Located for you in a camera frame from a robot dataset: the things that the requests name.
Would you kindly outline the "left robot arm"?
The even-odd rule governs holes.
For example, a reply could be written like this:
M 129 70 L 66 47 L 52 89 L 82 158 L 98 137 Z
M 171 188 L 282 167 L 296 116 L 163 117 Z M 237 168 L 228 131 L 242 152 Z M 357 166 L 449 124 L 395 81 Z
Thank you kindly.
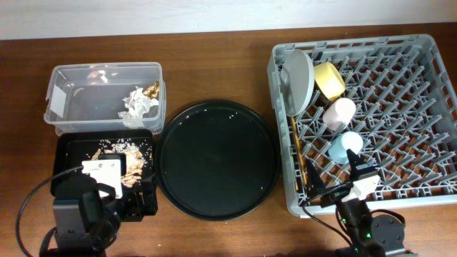
M 82 173 L 83 167 L 66 169 L 35 186 L 24 199 L 15 220 L 15 237 L 25 256 L 20 223 L 26 205 L 47 183 L 64 178 L 54 189 L 55 226 L 41 243 L 40 256 L 105 256 L 118 238 L 123 222 L 140 222 L 158 211 L 155 178 L 148 178 L 139 187 L 117 198 L 115 189 Z

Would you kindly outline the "pink plastic cup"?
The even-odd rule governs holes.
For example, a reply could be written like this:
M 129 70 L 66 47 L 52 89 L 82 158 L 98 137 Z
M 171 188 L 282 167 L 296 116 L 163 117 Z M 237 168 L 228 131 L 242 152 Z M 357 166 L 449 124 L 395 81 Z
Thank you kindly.
M 323 123 L 332 131 L 340 126 L 346 128 L 355 113 L 356 105 L 352 100 L 339 98 L 323 113 Z

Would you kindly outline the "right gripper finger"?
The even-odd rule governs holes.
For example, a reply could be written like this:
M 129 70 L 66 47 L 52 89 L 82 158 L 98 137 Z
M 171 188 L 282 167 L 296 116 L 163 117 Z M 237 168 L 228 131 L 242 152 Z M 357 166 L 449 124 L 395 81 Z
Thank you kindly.
M 306 174 L 308 195 L 320 195 L 326 192 L 326 186 L 310 159 L 306 159 Z
M 350 148 L 346 151 L 351 167 L 351 175 L 373 174 L 373 165 L 365 162 L 361 157 L 354 153 Z

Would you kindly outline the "food scraps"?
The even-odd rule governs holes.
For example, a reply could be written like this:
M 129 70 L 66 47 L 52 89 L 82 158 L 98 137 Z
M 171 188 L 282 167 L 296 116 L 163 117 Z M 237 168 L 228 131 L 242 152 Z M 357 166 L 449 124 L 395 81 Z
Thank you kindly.
M 135 184 L 140 184 L 146 168 L 152 167 L 153 146 L 141 139 L 139 143 L 134 143 L 132 138 L 108 140 L 102 139 L 99 147 L 92 155 L 87 154 L 91 161 L 100 159 L 103 153 L 123 153 L 126 156 L 126 174 L 121 176 L 121 183 L 127 188 L 133 188 Z

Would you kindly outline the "wooden chopstick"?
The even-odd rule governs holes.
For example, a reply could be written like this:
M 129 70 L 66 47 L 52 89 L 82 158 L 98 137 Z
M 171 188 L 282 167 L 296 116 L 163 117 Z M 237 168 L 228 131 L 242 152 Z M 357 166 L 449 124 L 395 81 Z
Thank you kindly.
M 291 117 L 291 123 L 292 123 L 292 129 L 293 129 L 293 139 L 294 139 L 294 143 L 295 143 L 295 146 L 296 146 L 298 162 L 299 162 L 300 170 L 301 170 L 302 184 L 303 184 L 303 186 L 306 186 L 307 185 L 307 176 L 306 176 L 306 169 L 305 169 L 306 166 L 305 166 L 305 162 L 304 162 L 303 156 L 301 154 L 301 143 L 300 143 L 300 140 L 299 140 L 299 137 L 298 137 L 298 131 L 297 131 L 297 127 L 296 127 L 296 120 L 295 120 L 295 118 L 293 116 Z

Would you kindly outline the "yellow bowl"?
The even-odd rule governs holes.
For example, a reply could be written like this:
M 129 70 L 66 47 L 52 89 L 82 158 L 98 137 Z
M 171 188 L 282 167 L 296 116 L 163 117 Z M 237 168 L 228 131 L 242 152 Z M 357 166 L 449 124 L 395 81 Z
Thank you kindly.
M 329 101 L 335 101 L 346 90 L 340 73 L 330 62 L 314 66 L 314 78 L 318 88 Z

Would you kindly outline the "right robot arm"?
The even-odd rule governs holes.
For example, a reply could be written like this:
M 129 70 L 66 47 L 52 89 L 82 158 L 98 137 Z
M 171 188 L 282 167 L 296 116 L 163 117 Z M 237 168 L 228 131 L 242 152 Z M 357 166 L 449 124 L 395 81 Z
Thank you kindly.
M 313 162 L 306 160 L 308 198 L 301 204 L 304 213 L 347 242 L 346 248 L 335 250 L 337 256 L 416 256 L 403 244 L 405 218 L 386 209 L 371 210 L 366 203 L 367 195 L 375 191 L 380 181 L 378 165 L 364 161 L 351 149 L 346 154 L 351 168 L 350 179 L 332 187 L 325 186 Z M 335 207 L 339 229 L 306 210 L 306 205 L 316 199 L 322 208 Z

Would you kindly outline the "gold foil wrapper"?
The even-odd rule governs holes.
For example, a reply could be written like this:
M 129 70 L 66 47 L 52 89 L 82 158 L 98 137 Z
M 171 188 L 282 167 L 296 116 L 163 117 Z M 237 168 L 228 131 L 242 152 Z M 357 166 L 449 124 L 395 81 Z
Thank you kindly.
M 143 95 L 150 98 L 156 99 L 160 92 L 160 82 L 153 82 L 147 89 L 144 90 Z

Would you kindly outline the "grey round plate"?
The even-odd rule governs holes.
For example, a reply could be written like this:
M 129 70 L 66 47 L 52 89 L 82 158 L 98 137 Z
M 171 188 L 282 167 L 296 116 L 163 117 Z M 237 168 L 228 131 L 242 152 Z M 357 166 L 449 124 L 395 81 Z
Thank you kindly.
M 283 63 L 280 80 L 286 115 L 292 117 L 305 111 L 314 88 L 314 67 L 309 55 L 293 50 Z

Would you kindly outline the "white tissue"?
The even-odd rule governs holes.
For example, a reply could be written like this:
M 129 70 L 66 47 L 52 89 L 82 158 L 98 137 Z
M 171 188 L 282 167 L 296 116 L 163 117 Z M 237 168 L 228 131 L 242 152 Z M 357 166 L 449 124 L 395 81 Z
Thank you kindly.
M 147 114 L 151 108 L 158 106 L 159 101 L 144 95 L 143 89 L 136 87 L 129 93 L 128 97 L 123 98 L 126 111 L 118 112 L 118 116 L 123 120 L 123 124 L 130 129 L 143 128 L 144 124 L 140 119 Z

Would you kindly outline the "blue plastic cup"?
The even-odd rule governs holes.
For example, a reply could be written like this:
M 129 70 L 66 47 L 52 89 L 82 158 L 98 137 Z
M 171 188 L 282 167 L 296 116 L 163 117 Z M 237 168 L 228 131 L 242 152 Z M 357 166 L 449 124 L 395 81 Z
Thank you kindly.
M 331 147 L 328 149 L 328 156 L 336 163 L 346 164 L 348 163 L 347 150 L 351 149 L 355 154 L 358 154 L 362 148 L 362 137 L 356 132 L 348 131 L 331 142 Z

